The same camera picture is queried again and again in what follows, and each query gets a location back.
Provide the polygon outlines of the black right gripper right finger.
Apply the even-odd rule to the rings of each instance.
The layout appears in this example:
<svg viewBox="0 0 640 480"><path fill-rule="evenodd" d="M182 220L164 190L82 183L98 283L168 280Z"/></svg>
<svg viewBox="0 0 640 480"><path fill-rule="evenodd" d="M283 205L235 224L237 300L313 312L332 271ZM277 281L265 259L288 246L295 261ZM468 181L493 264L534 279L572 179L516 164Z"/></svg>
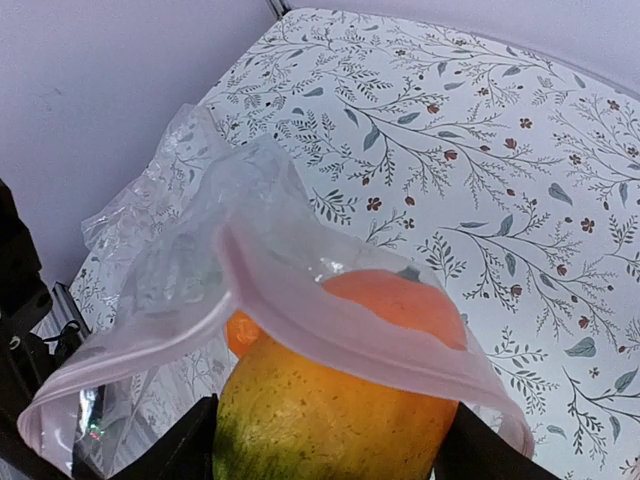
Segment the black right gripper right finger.
<svg viewBox="0 0 640 480"><path fill-rule="evenodd" d="M434 471L436 480L559 480L510 447L463 403Z"/></svg>

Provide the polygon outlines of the orange toy fruit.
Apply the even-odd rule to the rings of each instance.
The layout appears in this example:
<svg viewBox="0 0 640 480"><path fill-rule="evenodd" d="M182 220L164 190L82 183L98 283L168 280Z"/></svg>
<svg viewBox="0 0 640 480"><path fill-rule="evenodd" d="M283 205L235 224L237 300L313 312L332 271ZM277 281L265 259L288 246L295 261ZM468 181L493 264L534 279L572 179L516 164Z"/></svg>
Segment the orange toy fruit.
<svg viewBox="0 0 640 480"><path fill-rule="evenodd" d="M390 324L430 333L450 348L465 348L466 333L454 303L441 290L410 280L408 274L407 269L358 270L331 277L321 286Z"/></svg>

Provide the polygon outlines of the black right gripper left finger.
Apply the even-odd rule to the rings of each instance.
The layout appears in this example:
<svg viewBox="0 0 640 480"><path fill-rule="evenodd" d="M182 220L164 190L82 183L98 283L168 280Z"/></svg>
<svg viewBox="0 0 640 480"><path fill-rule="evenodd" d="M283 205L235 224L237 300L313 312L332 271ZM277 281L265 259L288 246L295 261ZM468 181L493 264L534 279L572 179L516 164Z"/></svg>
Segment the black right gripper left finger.
<svg viewBox="0 0 640 480"><path fill-rule="evenodd" d="M213 479L217 407L215 394L200 399L146 453L113 479Z"/></svg>

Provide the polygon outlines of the green yellow toy mango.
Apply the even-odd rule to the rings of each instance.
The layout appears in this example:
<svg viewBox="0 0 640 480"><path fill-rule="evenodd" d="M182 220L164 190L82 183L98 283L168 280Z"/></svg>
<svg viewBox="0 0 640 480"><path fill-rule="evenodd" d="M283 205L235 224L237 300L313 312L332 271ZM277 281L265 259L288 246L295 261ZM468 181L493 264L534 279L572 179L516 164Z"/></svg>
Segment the green yellow toy mango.
<svg viewBox="0 0 640 480"><path fill-rule="evenodd" d="M458 404L370 383L260 336L217 410L217 479L425 479Z"/></svg>

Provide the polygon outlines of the clear zip top bag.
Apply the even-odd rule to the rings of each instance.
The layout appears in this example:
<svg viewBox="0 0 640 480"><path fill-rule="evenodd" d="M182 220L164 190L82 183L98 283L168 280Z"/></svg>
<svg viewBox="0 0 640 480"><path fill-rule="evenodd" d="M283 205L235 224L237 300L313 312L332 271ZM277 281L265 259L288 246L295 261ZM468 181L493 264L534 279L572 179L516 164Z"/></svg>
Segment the clear zip top bag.
<svg viewBox="0 0 640 480"><path fill-rule="evenodd" d="M465 348L450 348L322 288L351 271L407 269L446 294L429 269L321 224L274 139L232 148L208 109L185 105L144 172L82 228L113 282L114 323L49 376L17 420L25 443L62 472L90 392L177 363L239 311L323 366L493 412L499 436L533 455L523 411L469 330Z"/></svg>

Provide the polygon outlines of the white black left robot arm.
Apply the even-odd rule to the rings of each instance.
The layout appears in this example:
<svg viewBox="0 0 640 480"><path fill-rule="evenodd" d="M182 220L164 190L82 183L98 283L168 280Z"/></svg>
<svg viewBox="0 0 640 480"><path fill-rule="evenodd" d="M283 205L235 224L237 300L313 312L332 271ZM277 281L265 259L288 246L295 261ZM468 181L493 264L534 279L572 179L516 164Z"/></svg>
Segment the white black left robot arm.
<svg viewBox="0 0 640 480"><path fill-rule="evenodd" d="M32 236L1 185L1 458L31 479L66 479L22 439L17 420L53 373L54 357L32 329L51 311Z"/></svg>

